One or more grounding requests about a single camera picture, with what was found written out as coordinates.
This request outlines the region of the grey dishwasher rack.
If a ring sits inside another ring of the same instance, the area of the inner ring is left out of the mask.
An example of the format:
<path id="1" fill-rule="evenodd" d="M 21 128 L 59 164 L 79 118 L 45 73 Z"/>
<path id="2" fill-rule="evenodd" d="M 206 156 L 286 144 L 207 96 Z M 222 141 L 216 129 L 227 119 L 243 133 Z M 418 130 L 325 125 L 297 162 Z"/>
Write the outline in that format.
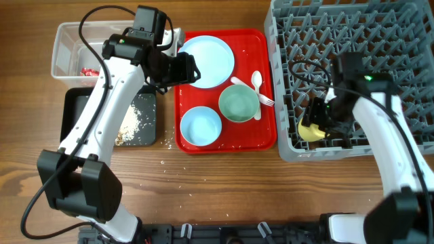
<path id="1" fill-rule="evenodd" d="M 398 86 L 420 151 L 433 153 L 433 15 L 428 1 L 272 1 L 264 21 L 273 78 L 277 143 L 288 162 L 372 154 L 358 125 L 345 138 L 307 142 L 306 106 L 324 98 L 332 59 L 359 52 L 371 72 Z"/>

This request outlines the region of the red snack wrapper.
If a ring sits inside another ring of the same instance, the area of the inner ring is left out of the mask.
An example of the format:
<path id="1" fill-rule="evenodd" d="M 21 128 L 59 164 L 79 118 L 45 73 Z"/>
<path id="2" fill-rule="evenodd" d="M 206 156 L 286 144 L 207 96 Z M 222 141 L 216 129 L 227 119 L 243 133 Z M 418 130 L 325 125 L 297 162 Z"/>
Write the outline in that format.
<path id="1" fill-rule="evenodd" d="M 80 75 L 84 77 L 98 77 L 100 72 L 92 68 L 82 68 Z"/>

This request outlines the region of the light blue plate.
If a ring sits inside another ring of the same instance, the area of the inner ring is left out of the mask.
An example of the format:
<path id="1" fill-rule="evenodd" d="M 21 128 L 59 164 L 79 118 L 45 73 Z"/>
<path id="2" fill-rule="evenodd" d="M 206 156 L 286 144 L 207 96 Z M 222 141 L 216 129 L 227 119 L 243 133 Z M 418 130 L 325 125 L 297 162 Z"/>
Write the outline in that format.
<path id="1" fill-rule="evenodd" d="M 201 78 L 191 85 L 199 89 L 210 89 L 223 84 L 235 67 L 232 49 L 218 37 L 193 37 L 179 49 L 179 52 L 193 55 Z"/>

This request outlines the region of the white plastic fork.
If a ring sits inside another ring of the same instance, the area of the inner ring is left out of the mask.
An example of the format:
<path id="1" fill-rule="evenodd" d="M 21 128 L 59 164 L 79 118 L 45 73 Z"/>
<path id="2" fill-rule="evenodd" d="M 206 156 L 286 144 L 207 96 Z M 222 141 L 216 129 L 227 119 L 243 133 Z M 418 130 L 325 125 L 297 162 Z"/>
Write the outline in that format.
<path id="1" fill-rule="evenodd" d="M 235 85 L 244 85 L 247 86 L 246 83 L 244 83 L 243 81 L 241 81 L 240 79 L 238 79 L 237 77 L 231 77 L 230 81 L 235 84 Z M 260 103 L 262 103 L 263 105 L 266 106 L 273 106 L 274 105 L 274 101 L 271 100 L 270 98 L 266 97 L 265 95 L 261 94 L 258 96 L 258 99 L 260 101 Z"/>

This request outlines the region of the light blue small bowl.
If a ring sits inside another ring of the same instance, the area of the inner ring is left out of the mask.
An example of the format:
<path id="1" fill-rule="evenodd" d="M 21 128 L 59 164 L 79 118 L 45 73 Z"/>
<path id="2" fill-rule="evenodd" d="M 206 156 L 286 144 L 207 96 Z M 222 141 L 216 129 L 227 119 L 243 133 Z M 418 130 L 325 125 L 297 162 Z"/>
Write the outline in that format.
<path id="1" fill-rule="evenodd" d="M 194 146 L 208 146 L 215 142 L 222 131 L 222 121 L 218 113 L 206 106 L 189 109 L 181 118 L 182 137 Z"/>

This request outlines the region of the white plastic spoon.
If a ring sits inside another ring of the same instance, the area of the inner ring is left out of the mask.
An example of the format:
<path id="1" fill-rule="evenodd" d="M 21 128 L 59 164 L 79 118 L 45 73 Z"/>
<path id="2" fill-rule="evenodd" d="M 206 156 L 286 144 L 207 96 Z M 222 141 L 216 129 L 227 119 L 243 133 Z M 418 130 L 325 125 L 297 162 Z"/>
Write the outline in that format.
<path id="1" fill-rule="evenodd" d="M 259 70 L 255 70 L 252 73 L 251 82 L 252 82 L 252 85 L 254 86 L 254 90 L 255 90 L 257 96 L 259 96 L 260 95 L 260 86 L 262 85 L 262 75 L 260 74 Z M 260 107 L 258 107 L 258 111 L 254 115 L 254 119 L 259 121 L 261 119 L 261 117 L 262 117 L 261 109 L 260 109 Z"/>

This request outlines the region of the black food waste tray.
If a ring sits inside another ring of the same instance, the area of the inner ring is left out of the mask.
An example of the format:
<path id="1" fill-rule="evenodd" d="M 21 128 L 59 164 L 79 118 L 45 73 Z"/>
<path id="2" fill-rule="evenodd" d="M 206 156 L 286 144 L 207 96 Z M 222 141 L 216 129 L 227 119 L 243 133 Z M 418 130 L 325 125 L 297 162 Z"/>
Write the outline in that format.
<path id="1" fill-rule="evenodd" d="M 89 96 L 91 87 L 72 88 L 66 92 L 60 140 L 65 139 L 74 128 Z M 140 125 L 133 142 L 135 146 L 150 146 L 155 143 L 157 135 L 157 98 L 155 92 L 149 87 L 143 87 L 136 94 L 132 103 L 140 112 Z"/>

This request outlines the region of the food scraps with rice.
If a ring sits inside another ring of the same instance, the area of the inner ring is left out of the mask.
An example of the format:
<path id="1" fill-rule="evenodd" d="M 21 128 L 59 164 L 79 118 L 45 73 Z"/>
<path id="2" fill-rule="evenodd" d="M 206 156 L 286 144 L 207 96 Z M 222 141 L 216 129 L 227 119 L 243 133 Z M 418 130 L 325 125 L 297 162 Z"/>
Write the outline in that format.
<path id="1" fill-rule="evenodd" d="M 134 106 L 130 105 L 125 114 L 121 127 L 115 139 L 115 146 L 135 146 L 133 142 L 136 133 L 139 130 L 141 112 Z"/>

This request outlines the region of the clear plastic waste bin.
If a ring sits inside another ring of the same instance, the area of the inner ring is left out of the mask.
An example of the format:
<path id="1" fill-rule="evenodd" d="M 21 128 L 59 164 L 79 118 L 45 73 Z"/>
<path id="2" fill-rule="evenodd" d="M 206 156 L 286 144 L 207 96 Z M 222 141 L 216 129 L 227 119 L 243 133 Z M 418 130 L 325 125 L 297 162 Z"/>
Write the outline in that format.
<path id="1" fill-rule="evenodd" d="M 131 20 L 90 21 L 84 23 L 82 33 L 88 45 L 101 56 L 103 43 L 132 25 Z M 51 75 L 68 88 L 94 87 L 98 78 L 81 75 L 83 68 L 99 71 L 100 63 L 79 37 L 79 23 L 62 23 L 54 41 Z"/>

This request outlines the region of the green bowl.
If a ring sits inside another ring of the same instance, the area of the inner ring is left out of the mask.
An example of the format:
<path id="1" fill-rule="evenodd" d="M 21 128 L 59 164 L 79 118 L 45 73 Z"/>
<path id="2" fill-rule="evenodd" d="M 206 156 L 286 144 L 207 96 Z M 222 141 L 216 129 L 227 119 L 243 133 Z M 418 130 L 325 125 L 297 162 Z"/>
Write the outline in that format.
<path id="1" fill-rule="evenodd" d="M 256 92 L 244 85 L 230 85 L 218 99 L 222 115 L 234 123 L 244 123 L 254 117 L 260 108 Z"/>

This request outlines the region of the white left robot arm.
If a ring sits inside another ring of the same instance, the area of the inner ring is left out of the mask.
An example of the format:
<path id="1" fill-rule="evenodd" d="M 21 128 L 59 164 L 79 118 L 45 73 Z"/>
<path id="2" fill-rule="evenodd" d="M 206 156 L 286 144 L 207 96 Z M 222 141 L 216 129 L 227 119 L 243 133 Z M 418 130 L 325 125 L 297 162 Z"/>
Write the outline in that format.
<path id="1" fill-rule="evenodd" d="M 122 204 L 122 185 L 110 169 L 115 139 L 132 103 L 144 86 L 160 94 L 194 83 L 201 76 L 192 55 L 178 51 L 184 35 L 155 7 L 139 6 L 134 23 L 111 35 L 95 57 L 100 73 L 92 93 L 58 150 L 37 160 L 42 181 L 38 196 L 52 209 L 79 218 L 110 243 L 143 243 L 140 218 Z"/>

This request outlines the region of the red serving tray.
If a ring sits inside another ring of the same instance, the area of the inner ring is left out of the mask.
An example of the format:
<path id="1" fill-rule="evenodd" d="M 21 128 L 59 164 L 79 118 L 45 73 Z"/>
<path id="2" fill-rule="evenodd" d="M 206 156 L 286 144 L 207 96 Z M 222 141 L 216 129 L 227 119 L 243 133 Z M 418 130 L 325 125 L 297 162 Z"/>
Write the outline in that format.
<path id="1" fill-rule="evenodd" d="M 261 119 L 254 118 L 244 123 L 234 123 L 226 119 L 218 107 L 218 99 L 222 91 L 234 85 L 231 77 L 237 77 L 254 90 L 251 78 L 255 70 L 262 75 L 260 93 L 272 98 L 273 83 L 270 80 L 267 40 L 256 29 L 209 30 L 186 33 L 186 41 L 193 37 L 209 35 L 222 39 L 232 49 L 235 57 L 235 67 L 230 77 L 221 85 L 210 89 L 199 89 L 191 84 L 174 87 L 174 120 L 176 143 L 180 150 L 190 153 L 222 153 L 248 150 L 266 150 L 274 145 L 277 139 L 275 111 L 272 106 L 260 103 Z M 180 121 L 191 108 L 206 106 L 215 110 L 222 121 L 222 131 L 219 138 L 208 146 L 189 144 L 181 135 Z"/>

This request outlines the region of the yellow plastic cup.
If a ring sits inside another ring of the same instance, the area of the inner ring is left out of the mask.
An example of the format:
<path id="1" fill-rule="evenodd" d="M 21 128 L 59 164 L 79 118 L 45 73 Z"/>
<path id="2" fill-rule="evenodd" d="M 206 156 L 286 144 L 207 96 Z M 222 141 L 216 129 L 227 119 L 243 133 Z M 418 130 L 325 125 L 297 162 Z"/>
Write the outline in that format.
<path id="1" fill-rule="evenodd" d="M 326 138 L 326 133 L 321 131 L 318 125 L 313 123 L 309 126 L 304 126 L 302 122 L 303 119 L 298 124 L 298 134 L 304 141 L 316 142 Z"/>

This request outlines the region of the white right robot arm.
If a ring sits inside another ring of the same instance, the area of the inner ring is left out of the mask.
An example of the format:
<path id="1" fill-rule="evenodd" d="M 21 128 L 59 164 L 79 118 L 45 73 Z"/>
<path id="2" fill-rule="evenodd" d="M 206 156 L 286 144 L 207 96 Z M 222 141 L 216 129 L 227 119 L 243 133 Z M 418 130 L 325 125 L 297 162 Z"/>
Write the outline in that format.
<path id="1" fill-rule="evenodd" d="M 433 170 L 422 156 L 389 73 L 366 70 L 359 52 L 337 56 L 298 124 L 308 142 L 363 130 L 382 180 L 384 199 L 368 214 L 327 213 L 319 240 L 328 243 L 432 243 Z"/>

